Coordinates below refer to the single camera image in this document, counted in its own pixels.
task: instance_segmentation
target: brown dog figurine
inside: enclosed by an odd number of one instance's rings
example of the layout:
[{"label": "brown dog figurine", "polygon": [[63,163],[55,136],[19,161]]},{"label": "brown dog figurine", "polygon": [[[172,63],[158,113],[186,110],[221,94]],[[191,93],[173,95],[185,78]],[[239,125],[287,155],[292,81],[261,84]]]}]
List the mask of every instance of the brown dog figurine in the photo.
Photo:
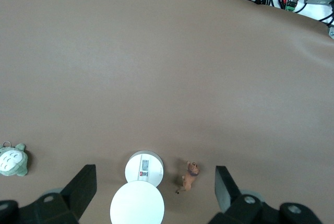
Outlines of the brown dog figurine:
[{"label": "brown dog figurine", "polygon": [[196,163],[191,163],[187,161],[188,170],[187,173],[182,176],[183,179],[183,187],[176,191],[179,194],[182,191],[189,191],[192,188],[192,183],[196,180],[197,176],[199,175],[199,168]]}]

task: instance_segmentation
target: metal ring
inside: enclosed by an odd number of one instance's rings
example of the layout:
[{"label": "metal ring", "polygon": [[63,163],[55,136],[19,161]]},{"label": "metal ring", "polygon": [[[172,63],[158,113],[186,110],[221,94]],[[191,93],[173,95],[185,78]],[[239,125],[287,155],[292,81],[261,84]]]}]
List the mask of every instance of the metal ring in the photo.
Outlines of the metal ring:
[{"label": "metal ring", "polygon": [[6,144],[6,143],[9,143],[9,147],[11,147],[11,143],[10,143],[10,142],[4,142],[4,143],[2,144],[2,146],[5,147],[5,144]]}]

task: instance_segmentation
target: white cap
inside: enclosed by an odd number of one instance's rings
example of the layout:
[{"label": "white cap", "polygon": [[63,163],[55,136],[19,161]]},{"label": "white cap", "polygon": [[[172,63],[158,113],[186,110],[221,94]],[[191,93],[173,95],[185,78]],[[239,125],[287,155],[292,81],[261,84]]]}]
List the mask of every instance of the white cap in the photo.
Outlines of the white cap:
[{"label": "white cap", "polygon": [[126,183],[110,205],[112,224],[160,224],[164,202],[159,190],[145,181]]}]

